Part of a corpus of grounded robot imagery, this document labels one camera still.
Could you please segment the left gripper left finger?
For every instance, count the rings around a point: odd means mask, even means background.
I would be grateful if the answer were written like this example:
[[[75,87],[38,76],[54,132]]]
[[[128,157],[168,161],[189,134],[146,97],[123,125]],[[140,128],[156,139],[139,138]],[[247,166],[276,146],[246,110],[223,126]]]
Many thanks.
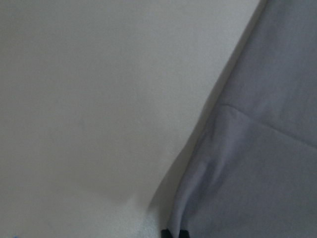
[[[171,232],[168,229],[161,230],[161,238],[173,238]]]

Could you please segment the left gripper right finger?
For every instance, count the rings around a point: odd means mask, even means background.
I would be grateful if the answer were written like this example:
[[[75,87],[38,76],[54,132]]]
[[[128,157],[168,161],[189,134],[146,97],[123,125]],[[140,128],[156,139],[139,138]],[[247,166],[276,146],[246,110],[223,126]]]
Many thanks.
[[[180,230],[178,238],[190,238],[190,234],[187,230]]]

